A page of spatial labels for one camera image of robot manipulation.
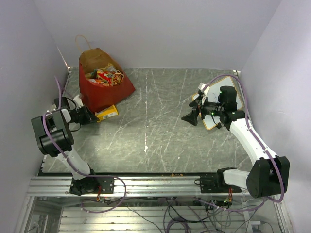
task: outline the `black mounting bracket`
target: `black mounting bracket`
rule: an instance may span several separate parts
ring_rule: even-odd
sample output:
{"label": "black mounting bracket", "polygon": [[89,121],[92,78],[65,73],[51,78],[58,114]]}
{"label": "black mounting bracket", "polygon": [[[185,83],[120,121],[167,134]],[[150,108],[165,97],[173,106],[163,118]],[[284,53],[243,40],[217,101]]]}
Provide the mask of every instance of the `black mounting bracket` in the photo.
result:
{"label": "black mounting bracket", "polygon": [[[95,175],[93,169],[90,170],[91,175]],[[99,187],[101,187],[102,194],[113,194],[114,190],[114,179],[113,178],[94,178],[85,177],[80,180],[75,180],[72,178],[70,193],[75,195],[98,193]]]}
{"label": "black mounting bracket", "polygon": [[234,185],[227,185],[224,182],[223,172],[228,169],[235,168],[223,168],[219,169],[217,172],[210,172],[200,177],[200,179],[194,182],[196,185],[200,186],[201,193],[227,193],[229,188],[232,188],[233,193],[240,193],[242,190]]}

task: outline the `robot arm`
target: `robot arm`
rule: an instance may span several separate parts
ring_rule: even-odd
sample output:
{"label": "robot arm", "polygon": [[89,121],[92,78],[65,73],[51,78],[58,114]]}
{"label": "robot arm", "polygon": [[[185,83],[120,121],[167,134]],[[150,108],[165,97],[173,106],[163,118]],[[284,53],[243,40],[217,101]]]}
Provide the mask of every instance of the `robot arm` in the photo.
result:
{"label": "robot arm", "polygon": [[[74,149],[74,140],[69,129],[69,123],[75,122],[85,125],[96,122],[98,119],[86,106],[77,106],[79,106],[78,102],[76,102],[76,108],[71,110],[66,98],[62,98],[61,109],[48,114],[45,119],[47,130],[56,144],[70,159],[71,166],[68,163],[67,158],[64,158],[47,136],[43,125],[43,117],[39,116],[33,118],[32,125],[40,151],[43,154],[49,154],[51,157],[60,160],[69,169],[73,177],[70,193],[81,195],[96,192],[101,184],[94,177],[87,176],[95,175],[95,173],[89,165],[81,159],[77,151]],[[79,172],[75,171],[72,166],[77,168]]]}
{"label": "robot arm", "polygon": [[[250,172],[240,171],[236,168],[219,169],[217,173],[220,174],[221,183],[247,189],[255,198],[280,194],[281,185],[284,186],[284,191],[286,192],[290,163],[286,157],[277,156],[263,142],[249,120],[248,124],[246,123],[245,112],[237,110],[236,89],[232,86],[220,87],[217,103],[208,101],[208,90],[209,88],[205,88],[205,84],[200,84],[199,97],[189,104],[189,107],[192,107],[192,111],[182,117],[182,120],[196,126],[199,114],[201,114],[201,119],[204,119],[206,115],[210,115],[212,118],[219,117],[223,126],[228,131],[231,131],[240,141],[253,164]],[[275,168],[266,151],[269,151],[274,159],[280,171],[283,184],[279,183]]]}

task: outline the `bag handle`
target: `bag handle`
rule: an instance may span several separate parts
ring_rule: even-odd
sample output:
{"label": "bag handle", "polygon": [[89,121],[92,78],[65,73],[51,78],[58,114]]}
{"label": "bag handle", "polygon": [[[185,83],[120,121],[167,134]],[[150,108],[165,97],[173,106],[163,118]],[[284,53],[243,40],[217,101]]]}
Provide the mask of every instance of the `bag handle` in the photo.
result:
{"label": "bag handle", "polygon": [[80,51],[80,53],[82,53],[82,50],[81,50],[81,48],[80,48],[80,46],[78,44],[78,41],[77,41],[78,36],[83,37],[86,40],[86,42],[87,42],[87,44],[89,46],[89,49],[92,49],[91,45],[89,44],[89,41],[86,39],[86,37],[84,35],[76,35],[76,38],[75,38],[74,42],[76,43],[76,46],[78,47],[78,50]]}

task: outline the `gray marble surface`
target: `gray marble surface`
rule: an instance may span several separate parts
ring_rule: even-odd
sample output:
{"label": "gray marble surface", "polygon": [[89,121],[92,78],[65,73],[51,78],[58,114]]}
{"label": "gray marble surface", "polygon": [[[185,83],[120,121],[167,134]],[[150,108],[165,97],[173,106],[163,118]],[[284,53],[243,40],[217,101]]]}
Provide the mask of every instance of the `gray marble surface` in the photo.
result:
{"label": "gray marble surface", "polygon": [[[126,69],[136,91],[118,103],[118,116],[73,133],[74,147],[97,172],[207,172],[224,167],[250,171],[245,150],[225,128],[207,131],[181,120],[200,82],[221,73],[210,69]],[[73,68],[67,91],[79,93]],[[44,172],[64,172],[47,157]]]}

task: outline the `white board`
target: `white board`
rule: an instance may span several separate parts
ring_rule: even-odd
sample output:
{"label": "white board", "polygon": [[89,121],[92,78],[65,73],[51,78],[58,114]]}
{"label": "white board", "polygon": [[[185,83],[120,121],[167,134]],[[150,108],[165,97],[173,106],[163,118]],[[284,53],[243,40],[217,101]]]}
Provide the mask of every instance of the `white board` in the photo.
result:
{"label": "white board", "polygon": [[[218,103],[219,90],[220,90],[221,86],[233,86],[236,89],[237,96],[238,96],[237,97],[237,104],[238,104],[237,109],[239,109],[239,110],[242,109],[243,108],[243,101],[241,100],[238,89],[234,85],[233,80],[230,76],[225,76],[224,78],[220,79],[219,81],[213,83],[210,86],[210,89],[209,89],[208,94],[207,94],[208,101]],[[198,98],[198,96],[199,96],[198,93],[194,94],[192,96],[192,100],[195,100],[196,98]],[[215,120],[216,124],[218,124],[220,122],[218,116],[214,116],[214,120]],[[203,124],[207,130],[211,130],[214,127],[216,127],[216,125],[214,124],[214,121],[210,115],[205,116],[205,119],[203,120]]]}

